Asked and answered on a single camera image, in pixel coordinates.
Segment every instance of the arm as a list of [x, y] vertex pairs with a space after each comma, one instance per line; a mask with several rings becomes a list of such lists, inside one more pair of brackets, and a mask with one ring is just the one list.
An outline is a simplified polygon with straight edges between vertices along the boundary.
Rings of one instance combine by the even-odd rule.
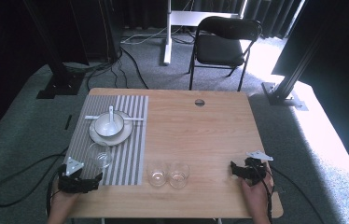
[[[239, 178], [241, 182], [242, 192], [250, 216], [253, 218], [255, 224], [270, 224], [268, 219], [268, 195], [264, 184], [260, 181], [255, 186], [249, 186], [246, 181]], [[272, 191], [271, 176], [266, 175], [264, 178], [268, 190]]]
[[51, 208], [48, 224], [63, 224], [76, 203], [80, 193], [71, 194], [58, 191], [58, 183], [54, 184], [54, 192], [51, 201]]

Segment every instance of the hole in table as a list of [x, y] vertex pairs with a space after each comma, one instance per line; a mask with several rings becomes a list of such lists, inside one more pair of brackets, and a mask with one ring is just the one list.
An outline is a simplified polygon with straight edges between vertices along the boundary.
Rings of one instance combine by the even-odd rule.
[[202, 99], [196, 100], [195, 101], [195, 105], [197, 105], [197, 106], [204, 106], [204, 100], [202, 100]]

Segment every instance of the striped placemat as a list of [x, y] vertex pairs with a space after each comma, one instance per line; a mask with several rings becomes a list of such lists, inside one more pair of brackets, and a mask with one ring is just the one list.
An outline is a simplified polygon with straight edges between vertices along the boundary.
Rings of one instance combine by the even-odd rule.
[[65, 160], [71, 157], [76, 161], [84, 162], [81, 178], [94, 178], [101, 172], [92, 164], [88, 155], [88, 147], [93, 143], [89, 134], [92, 120], [85, 119], [85, 116], [97, 116], [108, 112], [110, 105], [130, 117], [144, 120], [134, 121], [131, 135], [124, 142], [111, 147], [113, 162], [103, 170], [104, 177], [100, 184], [140, 185], [143, 175], [148, 96], [88, 95], [81, 109]]

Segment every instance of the gray carpet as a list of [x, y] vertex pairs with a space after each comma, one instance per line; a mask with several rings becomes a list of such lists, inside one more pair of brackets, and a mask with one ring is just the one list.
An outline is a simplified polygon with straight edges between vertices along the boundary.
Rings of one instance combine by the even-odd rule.
[[[148, 32], [157, 31], [132, 31], [126, 35]], [[186, 36], [178, 38], [191, 40]], [[316, 212], [324, 219], [324, 223], [349, 223], [349, 157], [315, 99], [313, 90], [301, 83], [295, 88], [309, 109], [299, 111], [294, 107], [270, 105], [261, 88], [263, 81], [276, 79], [270, 73], [283, 45], [284, 42], [277, 39], [258, 41], [254, 47], [256, 50], [252, 50], [242, 88], [249, 96], [265, 151], [274, 157], [271, 165], [288, 176], [305, 194], [302, 195], [288, 179], [273, 171], [275, 187], [285, 211], [273, 223], [320, 223]], [[141, 76], [150, 89], [188, 89], [189, 76], [185, 73], [188, 71], [191, 45], [174, 42], [169, 65], [162, 64], [164, 39], [154, 38], [137, 45], [123, 44], [122, 47], [137, 61]], [[84, 67], [74, 63], [69, 65]], [[236, 71], [232, 77], [225, 77], [226, 73], [227, 70], [198, 69], [194, 90], [236, 91], [241, 70]], [[0, 121], [0, 181], [34, 161], [62, 152], [70, 142], [80, 109], [88, 94], [87, 85], [84, 83], [75, 96], [35, 99], [38, 92], [47, 85], [50, 76], [47, 66], [32, 75]], [[89, 86], [145, 87], [126, 54], [122, 55], [112, 71], [94, 73]], [[0, 188], [0, 203], [11, 203], [19, 199], [35, 185], [53, 161], [54, 159], [50, 159], [39, 163], [5, 183]], [[62, 161], [60, 158], [54, 167], [58, 167]], [[0, 208], [0, 223], [45, 223], [45, 194], [52, 172], [53, 170], [49, 171], [42, 184], [21, 203]], [[316, 211], [307, 200], [310, 200]], [[75, 223], [101, 223], [100, 221], [75, 219]], [[222, 221], [224, 224], [252, 223], [249, 219], [238, 218]], [[142, 223], [142, 220], [108, 219], [106, 223]]]

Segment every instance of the white plate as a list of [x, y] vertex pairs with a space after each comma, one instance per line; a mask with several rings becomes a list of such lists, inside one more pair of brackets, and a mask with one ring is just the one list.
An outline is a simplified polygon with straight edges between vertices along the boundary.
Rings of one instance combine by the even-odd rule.
[[[115, 111], [115, 113], [120, 114], [123, 118], [130, 118], [129, 115], [122, 111]], [[124, 120], [124, 128], [121, 134], [110, 137], [102, 137], [95, 131], [95, 121], [96, 119], [94, 119], [90, 125], [90, 137], [93, 140], [93, 142], [99, 145], [101, 145], [100, 143], [106, 143], [111, 147], [116, 146], [125, 141], [131, 135], [133, 130], [133, 121]]]

